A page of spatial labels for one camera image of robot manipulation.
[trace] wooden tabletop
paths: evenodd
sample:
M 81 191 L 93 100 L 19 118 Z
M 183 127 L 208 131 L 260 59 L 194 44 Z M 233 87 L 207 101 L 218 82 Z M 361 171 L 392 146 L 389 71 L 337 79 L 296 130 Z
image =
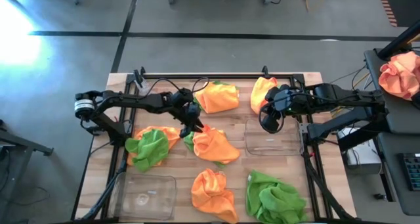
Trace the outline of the wooden tabletop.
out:
M 322 82 L 321 74 L 318 72 L 303 74 L 306 85 Z M 123 91 L 126 77 L 127 74 L 110 74 L 106 89 Z M 191 88 L 196 79 L 176 79 L 173 81 L 179 87 Z M 255 79 L 222 79 L 222 81 L 233 83 L 239 88 L 240 106 L 236 109 L 216 114 L 206 114 L 205 112 L 202 112 L 200 119 L 203 123 L 206 123 L 211 127 L 224 130 L 229 142 L 241 151 L 241 156 L 235 162 L 228 164 L 225 168 L 219 169 L 214 163 L 196 157 L 193 152 L 190 152 L 186 148 L 182 140 L 174 145 L 169 151 L 168 158 L 163 161 L 161 166 L 153 167 L 146 172 L 147 175 L 170 175 L 177 181 L 175 211 L 173 213 L 173 218 L 168 221 L 220 221 L 220 219 L 217 219 L 214 215 L 198 211 L 191 204 L 190 189 L 192 183 L 197 175 L 205 168 L 211 168 L 214 171 L 221 170 L 226 174 L 227 188 L 234 193 L 234 205 L 240 222 L 256 221 L 254 217 L 248 216 L 245 211 L 247 177 L 249 172 L 253 169 L 276 177 L 280 181 L 296 187 L 307 202 L 306 212 L 308 216 L 313 219 L 303 159 L 295 153 L 296 150 L 299 151 L 300 146 L 296 126 L 297 122 L 293 118 L 287 118 L 283 131 L 276 137 L 278 141 L 281 141 L 280 149 L 274 152 L 264 152 L 264 148 L 259 148 L 254 142 L 261 138 L 261 134 L 254 133 L 255 131 L 253 131 L 257 129 L 256 126 L 253 126 L 255 125 L 257 115 L 252 111 L 249 103 Z M 279 79 L 278 81 L 279 84 L 289 84 L 287 79 Z M 176 89 L 169 83 L 161 81 L 156 84 L 153 92 L 173 92 L 175 90 Z M 119 111 L 120 108 L 111 108 L 106 111 L 106 114 L 110 118 L 114 118 L 114 116 L 119 116 Z M 315 122 L 322 123 L 330 120 L 331 116 L 330 113 L 321 113 L 313 115 L 313 118 Z M 169 114 L 149 114 L 143 110 L 137 110 L 134 125 L 135 129 L 142 129 L 149 125 L 164 125 L 182 128 L 179 122 L 174 120 Z M 328 139 L 335 141 L 335 137 L 332 136 Z M 107 135 L 95 137 L 92 149 L 95 149 L 108 141 L 109 138 Z M 339 147 L 334 144 L 324 143 L 320 146 L 320 153 L 328 188 L 343 208 L 350 215 L 356 216 Z M 106 186 L 111 154 L 112 146 L 106 146 L 96 151 L 89 158 L 77 206 L 76 218 L 86 214 L 102 194 L 104 187 Z M 127 173 L 139 174 L 139 171 L 133 167 L 128 167 Z M 321 213 L 325 213 L 324 205 L 322 204 L 322 196 L 317 187 L 316 189 Z M 143 222 L 145 220 L 120 217 L 120 221 Z

